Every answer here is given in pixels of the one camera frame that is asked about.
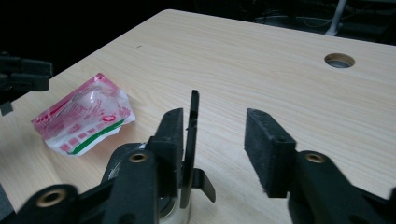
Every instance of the light wood desk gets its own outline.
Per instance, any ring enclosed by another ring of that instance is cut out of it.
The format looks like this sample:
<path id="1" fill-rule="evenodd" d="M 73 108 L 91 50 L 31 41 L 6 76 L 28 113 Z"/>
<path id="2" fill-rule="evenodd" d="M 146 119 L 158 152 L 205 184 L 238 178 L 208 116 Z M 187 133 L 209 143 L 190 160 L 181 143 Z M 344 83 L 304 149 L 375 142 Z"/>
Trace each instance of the light wood desk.
<path id="1" fill-rule="evenodd" d="M 345 53 L 340 69 L 324 57 Z M 78 158 L 50 150 L 30 120 L 104 73 L 131 97 L 136 122 Z M 65 183 L 100 183 L 111 153 L 155 134 L 165 112 L 201 94 L 195 166 L 217 191 L 194 190 L 190 223 L 291 223 L 287 200 L 268 199 L 244 150 L 247 108 L 270 113 L 298 142 L 326 154 L 352 184 L 388 198 L 396 186 L 396 48 L 166 10 L 30 92 L 0 118 L 0 183 L 18 210 Z"/>

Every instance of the pink and white package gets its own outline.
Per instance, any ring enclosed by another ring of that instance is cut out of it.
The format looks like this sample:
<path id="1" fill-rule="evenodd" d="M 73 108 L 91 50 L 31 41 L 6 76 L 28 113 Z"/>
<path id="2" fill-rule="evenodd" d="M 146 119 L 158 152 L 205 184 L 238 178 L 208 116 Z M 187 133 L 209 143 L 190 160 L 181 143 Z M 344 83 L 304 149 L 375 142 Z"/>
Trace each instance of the pink and white package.
<path id="1" fill-rule="evenodd" d="M 134 120 L 125 91 L 99 73 L 32 123 L 51 149 L 80 156 Z"/>

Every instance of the table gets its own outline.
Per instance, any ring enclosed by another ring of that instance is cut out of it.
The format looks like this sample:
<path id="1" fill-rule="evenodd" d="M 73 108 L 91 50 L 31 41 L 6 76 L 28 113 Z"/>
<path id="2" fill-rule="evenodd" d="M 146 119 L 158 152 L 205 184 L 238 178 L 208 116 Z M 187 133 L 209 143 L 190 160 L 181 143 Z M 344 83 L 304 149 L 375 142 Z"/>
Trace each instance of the table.
<path id="1" fill-rule="evenodd" d="M 335 68 L 331 53 L 355 64 Z M 155 134 L 163 114 L 201 95 L 195 167 L 216 191 L 194 190 L 189 223 L 291 223 L 286 199 L 262 192 L 244 150 L 247 108 L 272 115 L 298 142 L 332 158 L 353 185 L 388 198 L 396 186 L 396 48 L 165 10 L 30 92 L 0 118 L 0 183 L 17 210 L 53 184 L 84 192 L 111 153 Z M 131 100 L 136 121 L 81 157 L 50 150 L 30 120 L 103 73 Z"/>

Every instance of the green stripe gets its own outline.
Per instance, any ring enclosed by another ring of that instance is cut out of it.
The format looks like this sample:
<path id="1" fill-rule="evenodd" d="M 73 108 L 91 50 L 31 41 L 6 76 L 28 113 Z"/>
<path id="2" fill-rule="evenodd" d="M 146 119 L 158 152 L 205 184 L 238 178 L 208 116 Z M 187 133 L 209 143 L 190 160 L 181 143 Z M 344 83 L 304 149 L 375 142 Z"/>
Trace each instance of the green stripe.
<path id="1" fill-rule="evenodd" d="M 103 129 L 102 131 L 100 131 L 99 133 L 94 134 L 93 136 L 89 137 L 87 140 L 85 140 L 84 142 L 82 142 L 78 147 L 76 147 L 73 152 L 68 152 L 68 154 L 78 154 L 84 147 L 86 147 L 87 145 L 89 145 L 90 143 L 92 143 L 96 138 L 98 138 L 100 135 L 108 133 L 113 131 L 114 129 L 118 128 L 121 126 L 121 124 L 125 121 L 125 119 L 122 119 L 120 121 L 118 121 L 117 123 L 114 123 L 110 126 L 108 126 L 107 128 Z"/>

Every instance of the snack bag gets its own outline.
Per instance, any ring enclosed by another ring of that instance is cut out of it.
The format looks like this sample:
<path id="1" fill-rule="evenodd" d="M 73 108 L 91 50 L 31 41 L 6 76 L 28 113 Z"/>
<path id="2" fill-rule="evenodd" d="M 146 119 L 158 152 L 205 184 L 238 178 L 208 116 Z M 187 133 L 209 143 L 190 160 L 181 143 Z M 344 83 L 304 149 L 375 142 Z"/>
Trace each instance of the snack bag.
<path id="1" fill-rule="evenodd" d="M 51 149 L 80 156 L 134 120 L 125 91 L 99 73 L 32 123 Z"/>

